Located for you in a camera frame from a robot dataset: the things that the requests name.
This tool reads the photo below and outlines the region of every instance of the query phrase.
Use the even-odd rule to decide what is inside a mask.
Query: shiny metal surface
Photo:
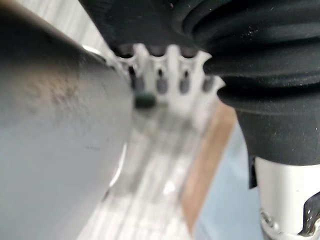
[[[122,149],[120,159],[118,161],[118,165],[117,165],[116,169],[114,170],[113,177],[109,183],[109,188],[112,188],[113,185],[115,185],[115,183],[118,181],[118,179],[120,177],[121,171],[124,167],[125,160],[126,160],[127,148],[128,148],[128,145],[127,145],[127,143],[125,143],[123,146],[123,149]]]
[[[74,240],[118,165],[130,91],[11,1],[0,23],[0,239]]]

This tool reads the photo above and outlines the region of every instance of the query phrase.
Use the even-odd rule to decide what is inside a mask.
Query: wooden strip
[[[182,193],[182,209],[191,233],[236,120],[234,109],[219,101]]]

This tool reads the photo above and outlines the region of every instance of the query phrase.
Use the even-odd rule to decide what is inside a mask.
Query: blurry background
[[[115,56],[77,0],[18,0],[81,45],[99,50],[109,63]],[[136,48],[147,88],[155,91],[152,61]],[[169,89],[158,105],[132,114],[132,133],[118,182],[97,207],[79,240],[189,240],[181,208],[187,175],[216,107],[216,88],[203,93],[200,52],[188,94],[179,92],[179,49],[167,50]]]

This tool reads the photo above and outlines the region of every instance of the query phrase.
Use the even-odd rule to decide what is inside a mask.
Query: silver metal part
[[[109,183],[109,188],[112,188],[120,177],[122,168],[124,167],[125,160],[126,160],[127,148],[128,148],[128,145],[125,144],[122,149],[122,153],[121,153],[121,156],[120,156],[120,159],[118,162],[118,166],[114,171],[113,178],[111,179],[111,182]]]
[[[293,166],[255,158],[261,201],[261,226],[274,240],[309,240],[303,229],[304,204],[320,192],[320,165]]]
[[[0,239],[74,240],[130,133],[124,79],[0,0]]]
[[[95,54],[95,55],[98,55],[98,56],[100,56],[100,57],[103,58],[103,59],[105,58],[100,51],[98,51],[97,49],[95,49],[95,48],[93,48],[93,47],[91,47],[91,46],[82,45],[82,47],[83,47],[85,50],[87,50],[88,52],[90,52],[90,53],[93,53],[93,54]]]

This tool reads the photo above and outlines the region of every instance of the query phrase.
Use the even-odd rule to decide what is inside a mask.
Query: light blue surface
[[[257,188],[249,189],[247,147],[233,130],[194,228],[195,240],[262,240]]]

